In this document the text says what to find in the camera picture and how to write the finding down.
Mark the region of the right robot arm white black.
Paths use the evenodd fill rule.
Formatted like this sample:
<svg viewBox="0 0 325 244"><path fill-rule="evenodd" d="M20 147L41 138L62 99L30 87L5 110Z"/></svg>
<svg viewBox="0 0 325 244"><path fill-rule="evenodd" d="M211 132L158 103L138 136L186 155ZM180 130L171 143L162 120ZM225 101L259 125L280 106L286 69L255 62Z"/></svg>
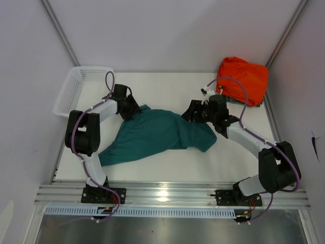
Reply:
<svg viewBox="0 0 325 244"><path fill-rule="evenodd" d="M288 186L299 185L301 173L291 144L269 141L244 126L238 117L229 113L222 95L212 95L206 101L192 100L182 118L188 122L211 123L217 133L257 158L258 174L233 185L232 200L237 205L245 204L254 194L286 192Z"/></svg>

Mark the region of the teal green shorts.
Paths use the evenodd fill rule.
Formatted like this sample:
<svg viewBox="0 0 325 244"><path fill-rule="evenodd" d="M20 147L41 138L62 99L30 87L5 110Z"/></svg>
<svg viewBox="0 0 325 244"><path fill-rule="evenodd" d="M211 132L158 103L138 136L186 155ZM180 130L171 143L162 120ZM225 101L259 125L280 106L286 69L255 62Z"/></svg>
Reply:
<svg viewBox="0 0 325 244"><path fill-rule="evenodd" d="M207 124L191 123L181 115L163 109L141 106L141 113L125 120L114 141L101 153L101 165L112 166L140 160L166 150L194 147L209 150L217 137Z"/></svg>

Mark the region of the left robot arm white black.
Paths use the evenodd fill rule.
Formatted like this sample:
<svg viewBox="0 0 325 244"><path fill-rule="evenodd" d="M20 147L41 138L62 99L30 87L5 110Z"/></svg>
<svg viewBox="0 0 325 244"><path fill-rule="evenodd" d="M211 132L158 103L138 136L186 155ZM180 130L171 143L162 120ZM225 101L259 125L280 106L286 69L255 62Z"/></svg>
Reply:
<svg viewBox="0 0 325 244"><path fill-rule="evenodd" d="M80 160L86 175L86 184L95 187L92 197L98 203L110 198L107 176L102 170L98 148L101 142L100 124L112 115L119 114L124 121L133 119L141 109L130 87L114 85L104 99L85 111L72 110L69 114L65 145Z"/></svg>

